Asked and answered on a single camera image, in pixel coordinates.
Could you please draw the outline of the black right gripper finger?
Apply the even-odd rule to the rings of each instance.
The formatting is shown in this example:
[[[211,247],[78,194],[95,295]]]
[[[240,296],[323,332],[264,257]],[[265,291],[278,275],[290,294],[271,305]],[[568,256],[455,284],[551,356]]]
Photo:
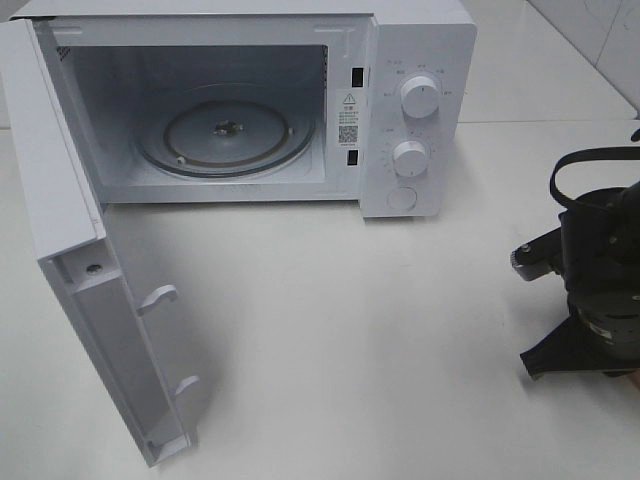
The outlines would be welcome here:
[[[577,319],[566,319],[520,359],[531,378],[551,373],[602,372],[605,363]]]

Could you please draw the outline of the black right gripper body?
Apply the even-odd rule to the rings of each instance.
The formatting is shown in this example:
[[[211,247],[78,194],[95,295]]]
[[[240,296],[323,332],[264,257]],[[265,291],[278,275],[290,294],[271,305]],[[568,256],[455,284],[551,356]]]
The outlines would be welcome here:
[[[602,373],[639,369],[639,236],[616,216],[560,216],[569,319],[605,363]]]

